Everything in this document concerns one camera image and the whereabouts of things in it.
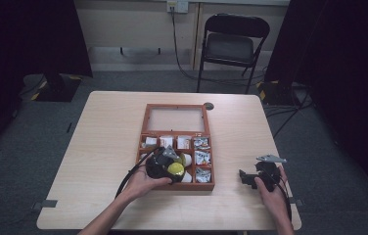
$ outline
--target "electrical outlet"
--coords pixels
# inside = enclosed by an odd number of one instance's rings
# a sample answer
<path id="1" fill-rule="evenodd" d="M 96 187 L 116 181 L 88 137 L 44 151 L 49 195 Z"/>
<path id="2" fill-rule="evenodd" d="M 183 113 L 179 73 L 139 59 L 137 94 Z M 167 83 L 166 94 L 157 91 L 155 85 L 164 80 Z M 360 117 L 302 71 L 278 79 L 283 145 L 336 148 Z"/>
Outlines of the electrical outlet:
<path id="1" fill-rule="evenodd" d="M 188 2 L 178 1 L 176 9 L 178 13 L 188 13 Z"/>
<path id="2" fill-rule="evenodd" d="M 177 1 L 166 1 L 166 11 L 171 12 L 171 8 L 174 8 L 174 12 L 178 12 Z"/>

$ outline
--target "yellow ball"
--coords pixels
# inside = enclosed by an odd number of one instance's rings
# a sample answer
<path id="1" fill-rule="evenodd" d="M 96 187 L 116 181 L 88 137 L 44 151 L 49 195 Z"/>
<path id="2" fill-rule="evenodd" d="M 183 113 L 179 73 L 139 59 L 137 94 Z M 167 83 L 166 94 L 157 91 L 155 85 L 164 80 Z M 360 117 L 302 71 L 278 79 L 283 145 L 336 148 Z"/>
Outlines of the yellow ball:
<path id="1" fill-rule="evenodd" d="M 173 163 L 168 167 L 167 171 L 173 175 L 183 175 L 184 165 L 179 163 Z"/>

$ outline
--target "white wall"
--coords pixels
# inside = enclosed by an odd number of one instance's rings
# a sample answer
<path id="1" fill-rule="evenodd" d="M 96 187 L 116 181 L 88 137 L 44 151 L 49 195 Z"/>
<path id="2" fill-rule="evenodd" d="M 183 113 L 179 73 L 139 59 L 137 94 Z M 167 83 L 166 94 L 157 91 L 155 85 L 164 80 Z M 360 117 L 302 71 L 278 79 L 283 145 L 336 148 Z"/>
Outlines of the white wall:
<path id="1" fill-rule="evenodd" d="M 188 14 L 176 14 L 177 44 L 180 49 L 199 52 L 196 33 L 203 35 L 207 18 L 217 13 L 232 13 L 261 17 L 270 25 L 259 59 L 264 67 L 272 54 L 287 4 L 247 5 L 190 2 Z M 244 0 L 254 2 L 287 2 L 286 0 Z M 171 15 L 166 12 L 165 1 L 87 1 L 75 0 L 77 13 L 87 47 L 173 48 Z"/>

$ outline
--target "small box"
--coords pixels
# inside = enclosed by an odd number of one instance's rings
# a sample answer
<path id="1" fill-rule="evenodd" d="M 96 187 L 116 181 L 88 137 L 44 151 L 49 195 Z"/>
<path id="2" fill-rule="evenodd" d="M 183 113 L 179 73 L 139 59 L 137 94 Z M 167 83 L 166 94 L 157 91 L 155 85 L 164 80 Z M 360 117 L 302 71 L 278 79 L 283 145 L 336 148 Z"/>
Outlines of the small box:
<path id="1" fill-rule="evenodd" d="M 204 105 L 148 104 L 141 129 L 136 163 L 161 143 L 172 144 L 175 153 L 190 155 L 185 170 L 192 176 L 188 183 L 157 187 L 159 190 L 212 191 L 214 188 L 214 156 Z M 198 181 L 197 172 L 209 172 L 209 181 Z"/>

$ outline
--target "power cord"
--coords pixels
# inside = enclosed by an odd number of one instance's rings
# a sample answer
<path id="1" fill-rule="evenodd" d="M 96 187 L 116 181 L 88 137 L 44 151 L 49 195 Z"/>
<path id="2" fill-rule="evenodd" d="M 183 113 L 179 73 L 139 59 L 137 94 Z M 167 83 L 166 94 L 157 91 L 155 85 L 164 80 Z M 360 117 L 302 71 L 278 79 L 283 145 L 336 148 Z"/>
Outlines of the power cord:
<path id="1" fill-rule="evenodd" d="M 311 105 L 313 105 L 313 102 L 310 102 L 309 104 L 301 107 L 299 110 L 304 110 L 306 108 L 309 108 Z M 298 108 L 297 107 L 264 107 L 264 109 L 275 109 L 272 111 L 269 111 L 266 114 L 266 118 L 270 118 L 272 116 L 276 116 L 276 115 L 281 115 L 281 114 L 285 114 L 285 113 L 290 113 L 290 112 L 294 112 L 296 111 Z M 285 111 L 281 111 L 278 113 L 273 113 L 274 111 L 278 111 L 278 110 L 285 110 Z"/>
<path id="2" fill-rule="evenodd" d="M 308 104 L 306 107 L 304 106 L 305 102 L 306 102 L 306 98 L 308 97 L 309 95 L 309 90 L 306 91 L 306 95 L 305 97 L 303 98 L 302 102 L 300 103 L 299 107 L 297 109 L 295 109 L 294 113 L 291 114 L 286 120 L 285 122 L 281 125 L 281 127 L 279 127 L 279 129 L 275 132 L 275 134 L 273 135 L 273 139 L 276 138 L 276 136 L 279 134 L 279 132 L 284 128 L 284 126 L 288 123 L 288 121 L 297 113 L 299 112 L 299 110 L 303 109 L 303 108 L 307 108 L 309 107 L 312 102 L 310 104 Z"/>
<path id="3" fill-rule="evenodd" d="M 280 180 L 283 182 L 285 190 L 282 188 L 282 186 L 279 184 L 279 182 L 276 182 L 276 180 L 272 177 L 272 175 L 270 173 L 268 173 L 266 171 L 266 169 L 263 167 L 261 169 L 263 172 L 265 172 L 267 174 L 267 176 L 272 179 L 272 181 L 275 183 L 275 185 L 279 188 L 279 190 L 281 190 L 281 192 L 284 194 L 284 200 L 285 200 L 285 205 L 287 207 L 287 212 L 288 212 L 288 217 L 289 220 L 292 221 L 292 208 L 291 208 L 291 203 L 289 201 L 289 193 L 288 193 L 288 188 L 286 186 L 285 181 L 282 179 L 282 176 L 279 176 Z"/>
<path id="4" fill-rule="evenodd" d="M 178 59 L 177 37 L 176 37 L 176 33 L 175 33 L 175 31 L 176 31 L 175 30 L 175 8 L 174 7 L 169 7 L 169 11 L 171 13 L 171 18 L 172 18 L 172 27 L 173 27 L 173 36 L 174 36 L 174 51 L 175 51 L 175 59 L 177 61 L 177 66 L 178 66 L 179 70 L 181 71 L 181 73 L 184 76 L 186 76 L 186 77 L 188 77 L 192 80 L 198 80 L 199 79 L 198 77 L 194 77 L 194 76 L 188 74 L 181 67 L 181 64 L 180 64 L 179 59 Z M 262 75 L 254 76 L 253 79 L 264 77 L 265 69 L 267 69 L 267 67 L 263 68 Z M 220 79 L 220 80 L 218 80 L 218 79 L 203 78 L 203 80 L 211 81 L 211 82 L 215 82 L 215 83 L 219 83 L 219 84 L 226 84 L 226 85 L 246 86 L 246 84 L 241 84 L 241 83 L 237 83 L 237 82 L 234 82 L 234 81 L 238 81 L 238 80 L 247 81 L 248 79 L 242 78 L 242 79 Z M 263 81 L 263 79 L 256 82 L 256 83 L 251 84 L 251 86 L 257 85 L 258 83 L 260 83 L 262 81 Z"/>
<path id="5" fill-rule="evenodd" d="M 126 176 L 123 178 L 122 182 L 119 185 L 119 188 L 117 189 L 116 192 L 116 196 L 115 198 L 117 198 L 117 196 L 119 196 L 119 194 L 122 192 L 123 188 L 125 187 L 126 182 L 128 182 L 129 178 L 132 176 L 132 174 L 135 173 L 135 171 L 141 166 L 141 163 L 146 160 L 154 151 L 156 150 L 160 150 L 162 147 L 156 147 L 154 148 L 151 152 L 149 152 L 147 155 L 145 155 L 138 164 L 136 164 L 132 169 L 130 169 L 128 171 L 128 173 L 126 174 Z"/>

